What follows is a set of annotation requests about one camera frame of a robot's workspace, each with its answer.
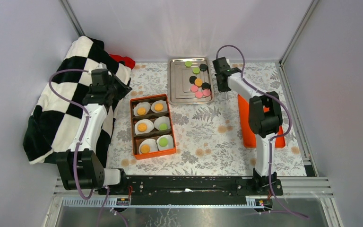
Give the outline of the stainless steel tray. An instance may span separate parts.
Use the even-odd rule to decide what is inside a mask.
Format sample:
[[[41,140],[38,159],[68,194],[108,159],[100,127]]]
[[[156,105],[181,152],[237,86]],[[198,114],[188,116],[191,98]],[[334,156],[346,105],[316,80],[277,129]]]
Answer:
[[[191,61],[192,66],[187,68],[184,65],[185,61]],[[192,72],[193,68],[199,68],[200,64],[208,66],[207,71],[200,71],[199,74]],[[208,104],[214,101],[215,94],[213,90],[213,82],[210,75],[211,66],[207,58],[181,58],[171,59],[168,63],[168,98],[173,105],[197,105]],[[211,85],[211,96],[196,98],[194,92],[191,92],[190,87],[193,85],[189,82],[190,76],[196,76]]]

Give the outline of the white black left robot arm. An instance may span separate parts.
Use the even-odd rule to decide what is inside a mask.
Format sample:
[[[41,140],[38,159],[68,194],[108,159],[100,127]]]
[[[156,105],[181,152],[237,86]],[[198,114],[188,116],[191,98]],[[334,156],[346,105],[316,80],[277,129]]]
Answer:
[[[56,165],[66,190],[82,193],[110,188],[116,194],[123,194],[128,187],[124,171],[104,168],[96,152],[102,126],[114,101],[121,100],[132,89],[109,69],[87,73],[92,82],[82,102],[69,101],[82,109],[82,122],[66,151],[56,156]]]

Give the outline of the orange box lid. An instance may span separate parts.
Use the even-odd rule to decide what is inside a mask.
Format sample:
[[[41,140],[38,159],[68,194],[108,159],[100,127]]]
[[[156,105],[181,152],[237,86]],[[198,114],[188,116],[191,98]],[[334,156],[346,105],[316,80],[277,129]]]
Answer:
[[[239,116],[242,130],[242,140],[246,148],[256,148],[256,137],[249,126],[249,103],[240,95],[238,98]],[[279,127],[278,135],[282,135],[284,130],[282,126]],[[276,148],[284,148],[286,146],[285,137],[279,137],[276,139]]]

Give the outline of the orange cookie box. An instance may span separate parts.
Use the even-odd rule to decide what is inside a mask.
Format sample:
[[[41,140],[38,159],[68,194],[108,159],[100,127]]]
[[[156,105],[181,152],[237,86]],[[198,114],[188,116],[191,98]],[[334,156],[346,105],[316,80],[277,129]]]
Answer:
[[[166,94],[130,100],[133,155],[137,160],[176,153],[175,135]]]

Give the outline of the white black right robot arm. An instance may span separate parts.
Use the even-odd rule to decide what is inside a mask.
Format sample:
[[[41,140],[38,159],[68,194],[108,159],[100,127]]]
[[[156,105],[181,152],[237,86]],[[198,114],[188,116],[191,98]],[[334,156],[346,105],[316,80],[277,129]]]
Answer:
[[[276,92],[263,92],[246,80],[242,70],[231,68],[225,57],[213,60],[219,92],[235,91],[248,102],[248,124],[256,138],[257,162],[253,170],[252,188],[263,195],[276,180],[272,170],[272,141],[283,123],[279,96]]]

